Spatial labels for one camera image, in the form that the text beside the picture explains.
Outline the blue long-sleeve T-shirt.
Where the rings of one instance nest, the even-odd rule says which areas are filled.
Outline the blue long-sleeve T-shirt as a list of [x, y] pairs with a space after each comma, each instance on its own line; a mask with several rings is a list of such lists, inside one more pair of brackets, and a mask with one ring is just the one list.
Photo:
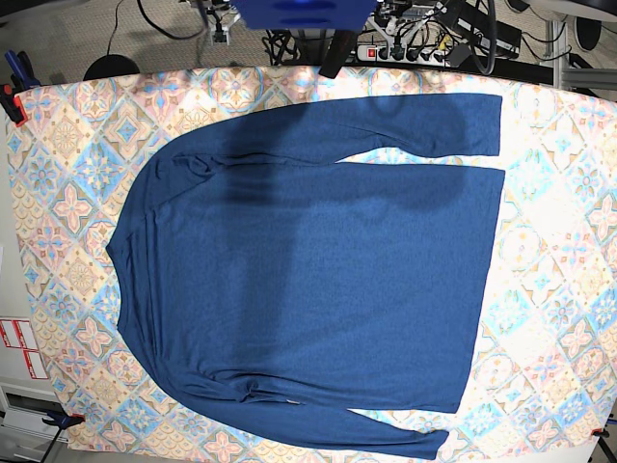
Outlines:
[[152, 156], [107, 253], [118, 329], [150, 378], [216, 422], [297, 447], [433, 459], [447, 439], [366, 416], [452, 414], [495, 242], [497, 95], [294, 104]]

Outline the white power strip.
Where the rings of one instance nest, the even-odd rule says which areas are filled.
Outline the white power strip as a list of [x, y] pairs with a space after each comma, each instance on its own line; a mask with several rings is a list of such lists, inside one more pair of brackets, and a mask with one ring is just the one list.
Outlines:
[[378, 44], [360, 44], [356, 48], [358, 61], [370, 64], [419, 65], [449, 68], [443, 50], [434, 46], [407, 47]]

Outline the black round base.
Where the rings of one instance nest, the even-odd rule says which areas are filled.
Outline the black round base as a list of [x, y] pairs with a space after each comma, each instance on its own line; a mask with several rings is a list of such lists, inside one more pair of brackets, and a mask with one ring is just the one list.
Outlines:
[[108, 54], [95, 60], [86, 70], [84, 81], [139, 74], [140, 69], [130, 58]]

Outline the red white label stickers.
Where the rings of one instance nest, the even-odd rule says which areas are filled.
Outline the red white label stickers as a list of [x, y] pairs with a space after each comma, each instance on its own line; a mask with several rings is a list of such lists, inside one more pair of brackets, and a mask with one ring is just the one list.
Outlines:
[[26, 318], [1, 318], [1, 375], [17, 380], [48, 378], [34, 331]]

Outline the blue clamp lower left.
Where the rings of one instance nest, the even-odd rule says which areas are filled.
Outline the blue clamp lower left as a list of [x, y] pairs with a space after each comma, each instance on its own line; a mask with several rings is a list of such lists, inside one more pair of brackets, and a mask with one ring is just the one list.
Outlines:
[[41, 419], [43, 423], [58, 427], [61, 430], [67, 430], [73, 426], [79, 425], [85, 421], [85, 418], [80, 415], [67, 415], [62, 412], [48, 411]]

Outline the blue clamp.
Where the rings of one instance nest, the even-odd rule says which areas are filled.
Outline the blue clamp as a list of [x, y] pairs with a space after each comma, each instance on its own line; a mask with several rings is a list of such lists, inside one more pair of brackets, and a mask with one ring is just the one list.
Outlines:
[[67, 415], [62, 412], [48, 411], [41, 419], [43, 423], [58, 427], [61, 430], [67, 430], [73, 426], [79, 425], [85, 421], [85, 418], [80, 415]]
[[15, 53], [8, 50], [5, 59], [12, 70], [11, 80], [18, 92], [24, 92], [40, 86], [40, 81], [36, 78], [32, 63], [25, 51]]

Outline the red black clamp left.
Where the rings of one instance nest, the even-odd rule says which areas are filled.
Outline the red black clamp left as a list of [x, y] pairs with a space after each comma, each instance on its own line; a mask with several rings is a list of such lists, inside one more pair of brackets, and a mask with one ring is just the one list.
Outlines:
[[1, 106], [16, 127], [21, 127], [27, 122], [24, 106], [9, 84], [1, 85]]

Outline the blue clamp upper left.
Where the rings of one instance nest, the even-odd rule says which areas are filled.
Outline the blue clamp upper left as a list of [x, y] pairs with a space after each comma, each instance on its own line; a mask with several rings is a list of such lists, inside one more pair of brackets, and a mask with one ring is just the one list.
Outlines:
[[25, 51], [15, 53], [8, 50], [5, 59], [12, 70], [11, 80], [18, 92], [24, 92], [40, 86], [40, 81], [36, 78], [32, 63]]

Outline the orange clamp lower right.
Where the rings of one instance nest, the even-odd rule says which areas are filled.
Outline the orange clamp lower right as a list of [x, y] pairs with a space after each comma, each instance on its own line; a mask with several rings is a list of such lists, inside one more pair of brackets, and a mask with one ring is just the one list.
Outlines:
[[610, 434], [607, 429], [602, 428], [602, 429], [594, 429], [592, 431], [592, 436], [599, 437], [599, 438], [608, 438]]

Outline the dark red black post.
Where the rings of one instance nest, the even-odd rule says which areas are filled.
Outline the dark red black post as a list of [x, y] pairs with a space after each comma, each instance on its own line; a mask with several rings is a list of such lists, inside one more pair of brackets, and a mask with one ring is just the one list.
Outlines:
[[336, 30], [331, 39], [329, 49], [320, 67], [319, 74], [329, 79], [335, 79], [346, 63], [351, 51], [355, 48], [359, 33], [357, 31]]

